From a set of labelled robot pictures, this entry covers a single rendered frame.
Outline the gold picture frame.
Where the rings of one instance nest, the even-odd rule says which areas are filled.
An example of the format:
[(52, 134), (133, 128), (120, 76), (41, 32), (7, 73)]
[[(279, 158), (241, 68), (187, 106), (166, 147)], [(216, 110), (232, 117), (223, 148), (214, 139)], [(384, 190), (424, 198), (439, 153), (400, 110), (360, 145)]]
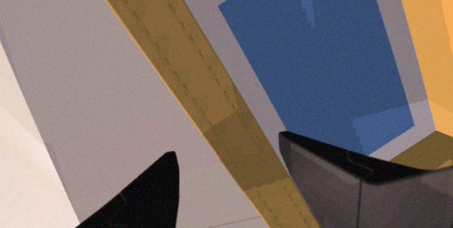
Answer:
[(290, 131), (453, 166), (453, 0), (105, 0), (269, 228), (321, 228)]

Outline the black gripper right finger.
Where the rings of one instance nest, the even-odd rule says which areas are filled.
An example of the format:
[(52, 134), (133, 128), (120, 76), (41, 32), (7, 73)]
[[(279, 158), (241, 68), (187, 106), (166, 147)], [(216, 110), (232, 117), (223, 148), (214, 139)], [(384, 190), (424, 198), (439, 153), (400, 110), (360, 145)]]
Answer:
[(453, 166), (422, 170), (290, 131), (278, 137), (321, 228), (453, 228)]

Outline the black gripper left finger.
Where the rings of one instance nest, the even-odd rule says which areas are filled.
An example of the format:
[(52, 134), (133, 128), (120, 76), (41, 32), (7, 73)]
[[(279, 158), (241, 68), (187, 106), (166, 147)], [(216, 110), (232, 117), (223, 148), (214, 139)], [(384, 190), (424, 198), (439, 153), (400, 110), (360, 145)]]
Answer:
[(179, 165), (170, 151), (75, 228), (176, 228), (178, 206)]

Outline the grey wall panel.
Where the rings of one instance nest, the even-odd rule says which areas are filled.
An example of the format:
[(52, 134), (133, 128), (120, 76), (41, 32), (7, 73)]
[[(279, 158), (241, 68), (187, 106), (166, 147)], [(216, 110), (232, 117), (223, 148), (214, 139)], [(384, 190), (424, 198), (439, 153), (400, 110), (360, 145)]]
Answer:
[(0, 0), (0, 42), (80, 224), (175, 151), (176, 228), (269, 228), (105, 0)]

